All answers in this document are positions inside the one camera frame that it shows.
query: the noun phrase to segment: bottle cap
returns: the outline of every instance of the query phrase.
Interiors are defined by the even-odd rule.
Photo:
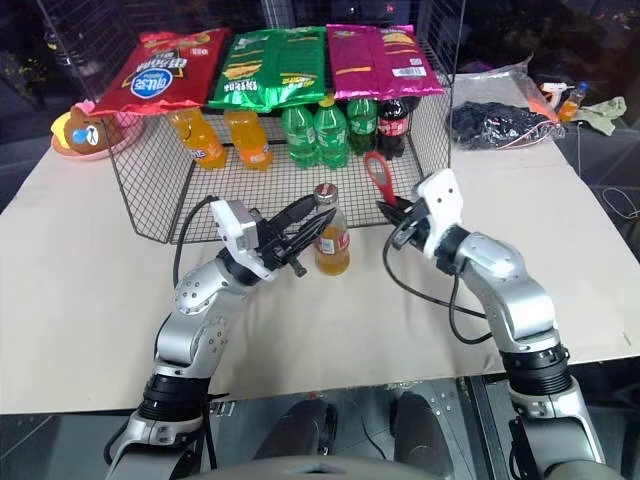
[[[325,95],[325,97],[318,102],[318,105],[321,107],[330,107],[335,103],[333,100],[333,93],[329,92]]]
[[[321,183],[313,191],[316,202],[328,205],[338,201],[338,187],[333,183]]]

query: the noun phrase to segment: orange juice bottle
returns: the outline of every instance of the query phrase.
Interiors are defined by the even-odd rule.
[[[575,116],[578,108],[580,108],[580,103],[584,100],[584,97],[587,95],[587,84],[585,82],[580,83],[578,87],[571,92],[569,98],[567,98],[560,110],[558,110],[558,118],[562,123],[570,122],[571,119]]]
[[[347,221],[338,207],[338,188],[322,183],[314,190],[318,213],[335,208],[336,214],[315,241],[316,266],[325,275],[340,275],[349,266],[349,232]]]
[[[227,164],[227,150],[199,108],[177,110],[168,113],[167,117],[198,165],[210,170]]]
[[[224,122],[231,130],[231,141],[238,150],[244,166],[266,170],[273,162],[267,134],[258,121],[256,112],[250,110],[225,110]]]

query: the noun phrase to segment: bottle label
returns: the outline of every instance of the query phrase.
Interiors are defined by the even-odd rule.
[[[316,134],[309,127],[304,133],[287,133],[287,141],[294,147],[312,145],[316,141]]]
[[[347,140],[347,132],[324,133],[318,132],[318,143],[323,147],[342,147]]]
[[[224,147],[222,145],[209,144],[209,146],[206,149],[190,148],[189,153],[191,153],[191,158],[193,158],[196,161],[204,160],[209,156],[211,157],[210,160],[212,160],[222,155],[223,148]]]
[[[207,152],[197,148],[191,148],[189,151],[191,152],[191,157],[193,157],[194,160],[201,160],[207,156]]]
[[[265,143],[261,148],[252,148],[248,150],[240,150],[238,154],[244,163],[262,163],[267,160],[269,153],[269,144]]]
[[[361,119],[361,118],[353,118],[349,122],[351,126],[351,131],[356,135],[366,135],[368,133],[373,132],[376,129],[377,125],[376,118],[369,119]]]
[[[378,131],[388,137],[404,135],[409,130],[409,116],[400,120],[386,120],[382,117],[378,118]]]
[[[319,237],[314,245],[316,250],[325,255],[335,255],[344,252],[349,246],[349,232],[343,232],[337,239]]]

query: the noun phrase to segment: red chip bag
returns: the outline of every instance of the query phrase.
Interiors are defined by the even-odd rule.
[[[157,115],[199,107],[207,93],[227,28],[192,35],[158,32],[140,36],[120,73],[91,112]]]

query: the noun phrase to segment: plastic bag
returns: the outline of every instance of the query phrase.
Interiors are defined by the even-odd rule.
[[[335,98],[443,93],[411,25],[327,25]]]
[[[270,112],[325,95],[324,27],[237,35],[209,105]]]
[[[496,102],[465,102],[451,111],[451,138],[469,150],[532,145],[554,128],[544,115]]]
[[[91,116],[115,112],[157,115],[199,107],[207,98],[226,28],[192,35],[141,35]]]
[[[564,137],[557,115],[527,75],[531,58],[456,77],[456,84],[472,84],[465,88],[471,92],[467,101],[451,111],[451,138],[457,145],[466,149],[504,149]]]

